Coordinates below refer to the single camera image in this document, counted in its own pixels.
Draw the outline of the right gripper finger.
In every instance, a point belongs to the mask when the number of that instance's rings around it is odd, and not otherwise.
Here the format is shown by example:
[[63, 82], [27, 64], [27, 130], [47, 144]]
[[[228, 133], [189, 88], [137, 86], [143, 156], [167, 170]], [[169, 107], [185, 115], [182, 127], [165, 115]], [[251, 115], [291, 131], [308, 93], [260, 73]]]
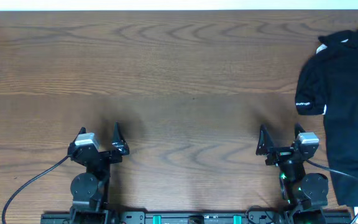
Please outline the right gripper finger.
[[272, 141], [272, 138], [267, 131], [266, 126], [262, 124], [259, 130], [259, 140], [255, 154], [257, 156], [266, 156], [270, 154], [271, 148], [273, 147], [274, 143]]
[[294, 125], [295, 138], [297, 138], [300, 133], [304, 133], [304, 132], [305, 130], [303, 129], [300, 123], [296, 123]]

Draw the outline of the black polo shirt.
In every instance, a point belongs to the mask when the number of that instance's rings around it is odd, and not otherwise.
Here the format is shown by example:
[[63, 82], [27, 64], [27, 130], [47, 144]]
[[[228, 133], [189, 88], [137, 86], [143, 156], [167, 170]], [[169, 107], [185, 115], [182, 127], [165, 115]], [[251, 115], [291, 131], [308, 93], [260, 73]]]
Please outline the black polo shirt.
[[323, 116], [337, 202], [358, 207], [358, 29], [319, 41], [323, 49], [301, 69], [295, 106], [300, 115]]

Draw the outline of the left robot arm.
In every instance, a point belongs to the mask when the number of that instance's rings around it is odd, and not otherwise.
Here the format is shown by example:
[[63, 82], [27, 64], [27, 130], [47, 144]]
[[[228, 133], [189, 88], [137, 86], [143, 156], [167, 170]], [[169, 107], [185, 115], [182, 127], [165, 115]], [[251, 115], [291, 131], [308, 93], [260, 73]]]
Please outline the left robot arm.
[[84, 127], [68, 147], [67, 156], [70, 160], [86, 168], [70, 185], [73, 196], [70, 223], [120, 222], [117, 212], [108, 208], [111, 165], [122, 162], [122, 157], [130, 153], [118, 122], [114, 123], [109, 150], [100, 151], [99, 147], [95, 133], [88, 133]]

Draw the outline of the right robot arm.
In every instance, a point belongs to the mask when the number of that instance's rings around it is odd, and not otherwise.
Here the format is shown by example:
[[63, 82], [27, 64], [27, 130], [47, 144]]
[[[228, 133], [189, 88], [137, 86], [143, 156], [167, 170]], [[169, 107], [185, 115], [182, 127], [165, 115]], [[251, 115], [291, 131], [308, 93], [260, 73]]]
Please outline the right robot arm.
[[290, 146], [278, 147], [265, 125], [259, 129], [255, 154], [265, 156], [267, 166], [280, 169], [280, 190], [288, 202], [282, 211], [266, 213], [267, 223], [325, 223], [322, 208], [328, 204], [328, 178], [321, 173], [307, 174], [304, 168], [304, 163], [319, 147], [319, 139], [300, 124], [295, 125], [294, 132], [295, 139]]

